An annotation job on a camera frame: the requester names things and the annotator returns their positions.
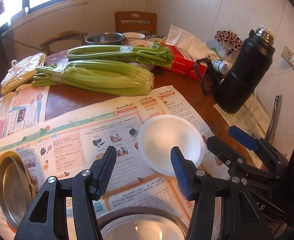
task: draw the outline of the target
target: power outlet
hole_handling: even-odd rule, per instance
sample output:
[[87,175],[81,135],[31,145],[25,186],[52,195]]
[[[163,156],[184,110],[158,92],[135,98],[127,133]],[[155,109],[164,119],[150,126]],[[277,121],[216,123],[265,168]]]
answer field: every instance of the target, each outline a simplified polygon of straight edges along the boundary
[[289,65],[294,70],[294,54],[287,46],[284,47],[281,56],[289,63]]

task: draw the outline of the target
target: wooden table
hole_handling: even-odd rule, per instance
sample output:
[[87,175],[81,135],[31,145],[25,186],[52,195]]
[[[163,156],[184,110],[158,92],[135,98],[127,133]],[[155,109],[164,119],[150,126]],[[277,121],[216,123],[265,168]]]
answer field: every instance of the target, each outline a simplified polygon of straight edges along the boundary
[[[57,63],[58,65],[61,65],[65,62],[66,52],[50,55],[47,60],[48,64]],[[227,131],[229,125],[213,107],[213,105],[216,104],[213,95],[210,94],[205,96],[202,93],[199,82],[161,69],[154,69],[153,73],[154,88],[172,85],[198,112],[210,127],[213,134],[218,136],[245,157],[249,165],[254,166],[247,150],[228,135]],[[206,76],[204,79],[205,83],[210,83]],[[90,92],[64,85],[51,86],[48,94],[45,119],[48,120],[75,109],[116,97],[118,96]]]

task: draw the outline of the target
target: metal screw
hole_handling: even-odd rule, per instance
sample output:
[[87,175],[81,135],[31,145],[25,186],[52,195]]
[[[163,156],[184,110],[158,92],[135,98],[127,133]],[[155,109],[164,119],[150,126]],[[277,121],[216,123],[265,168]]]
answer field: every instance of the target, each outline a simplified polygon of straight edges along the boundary
[[56,178],[55,178],[55,177],[49,177],[49,178],[47,179],[47,181],[48,181],[49,183],[53,183],[53,182],[56,181]]
[[231,180],[234,182],[234,183],[239,183],[240,182],[240,179],[238,177],[232,177]]
[[241,181],[244,185],[247,185],[247,180],[245,178],[242,178]]
[[198,176],[204,176],[206,173],[205,173],[205,171],[203,171],[203,170],[197,170],[196,171],[196,174],[198,175]]
[[82,174],[83,176],[88,176],[88,175],[90,174],[90,170],[83,170],[83,171],[81,172],[81,174]]

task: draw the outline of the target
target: bottle mouth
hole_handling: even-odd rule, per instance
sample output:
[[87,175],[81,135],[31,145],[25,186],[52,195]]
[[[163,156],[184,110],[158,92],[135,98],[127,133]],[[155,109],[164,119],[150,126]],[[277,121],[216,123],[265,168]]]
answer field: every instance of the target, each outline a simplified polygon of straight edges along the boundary
[[274,44],[274,34],[268,27],[260,25],[255,34],[269,43],[271,46]]

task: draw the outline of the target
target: clear tape on celery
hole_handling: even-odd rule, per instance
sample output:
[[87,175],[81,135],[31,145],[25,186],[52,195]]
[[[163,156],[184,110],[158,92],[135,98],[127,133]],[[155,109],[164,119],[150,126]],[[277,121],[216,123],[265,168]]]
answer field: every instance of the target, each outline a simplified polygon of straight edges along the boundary
[[131,53],[133,51],[134,46],[121,46],[120,53]]
[[53,69],[55,72],[52,73],[52,81],[61,82],[62,81],[62,74],[64,73],[65,68],[68,66],[68,63],[62,66],[58,66]]

